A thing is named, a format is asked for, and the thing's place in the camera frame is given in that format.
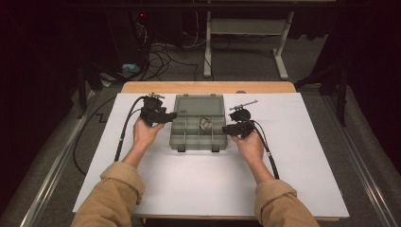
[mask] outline wooden table edge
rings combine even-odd
[[[121,93],[296,93],[288,81],[131,81]]]

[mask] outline white table surface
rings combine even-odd
[[[77,212],[100,173],[113,162],[126,116],[133,101],[146,94],[119,94],[73,212]],[[164,94],[167,112],[174,109],[175,95]],[[233,124],[229,108],[258,100],[247,106],[252,119],[264,129],[280,178],[298,191],[298,198],[315,218],[347,218],[347,208],[324,156],[300,94],[224,94],[227,124]],[[141,108],[140,101],[135,109]],[[132,144],[132,116],[120,160]],[[256,184],[246,162],[228,138],[226,150],[188,150],[169,147],[171,124],[159,132],[138,171],[146,184],[139,217],[253,218]],[[264,162],[271,171],[269,159]]]

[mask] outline table leg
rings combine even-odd
[[[207,22],[206,22],[206,50],[204,52],[204,63],[203,63],[203,76],[205,78],[210,78],[212,76],[212,48],[210,47],[210,42],[212,38],[211,31],[211,20],[212,13],[207,12]]]
[[[283,52],[284,44],[286,43],[287,35],[289,32],[289,28],[291,27],[292,17],[294,16],[294,12],[289,12],[286,23],[283,26],[283,32],[281,34],[280,46],[278,49],[274,48],[272,50],[273,56],[277,65],[278,72],[280,73],[280,78],[282,80],[288,80],[288,74],[286,67],[284,66],[283,59],[281,58],[281,53]]]

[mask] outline electronic device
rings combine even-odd
[[[160,98],[164,97],[154,93],[144,97],[144,107],[140,116],[150,127],[153,123],[172,122],[177,117],[176,112],[166,113],[166,107],[162,107],[163,102]]]
[[[245,138],[251,134],[254,130],[254,121],[251,120],[251,113],[244,109],[244,106],[256,103],[257,100],[245,104],[241,104],[230,108],[230,111],[235,110],[235,112],[230,113],[231,120],[235,121],[235,124],[227,125],[222,127],[222,131],[229,135],[240,135],[241,138]]]

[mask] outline forearm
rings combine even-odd
[[[131,226],[145,185],[132,166],[113,163],[76,213],[73,226]]]
[[[271,175],[261,159],[248,159],[247,163],[251,169],[256,184],[264,182],[266,180],[274,179],[274,177]]]
[[[127,156],[123,159],[123,163],[138,168],[141,163],[142,158],[147,151],[146,146],[133,145],[131,150],[128,152]]]
[[[280,180],[264,181],[256,187],[254,212],[265,227],[319,226],[298,200],[295,189]]]

